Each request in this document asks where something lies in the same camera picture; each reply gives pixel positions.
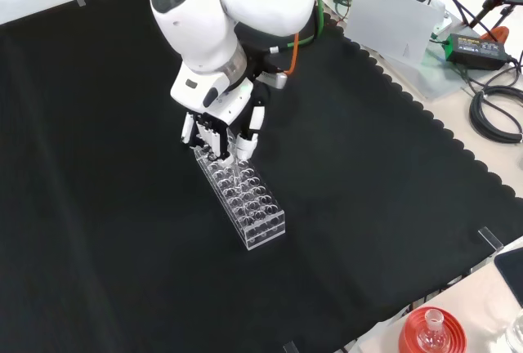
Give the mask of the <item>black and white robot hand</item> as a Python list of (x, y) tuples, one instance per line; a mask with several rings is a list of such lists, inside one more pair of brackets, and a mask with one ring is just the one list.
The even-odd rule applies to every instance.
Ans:
[[(186, 109), (181, 142), (190, 148), (208, 146), (223, 165), (234, 159), (249, 160), (257, 148), (265, 119), (265, 103), (253, 97), (253, 82), (248, 78), (235, 87), (223, 72), (197, 74), (182, 64), (171, 97)], [(247, 127), (230, 145), (228, 130), (242, 114), (249, 112)]]

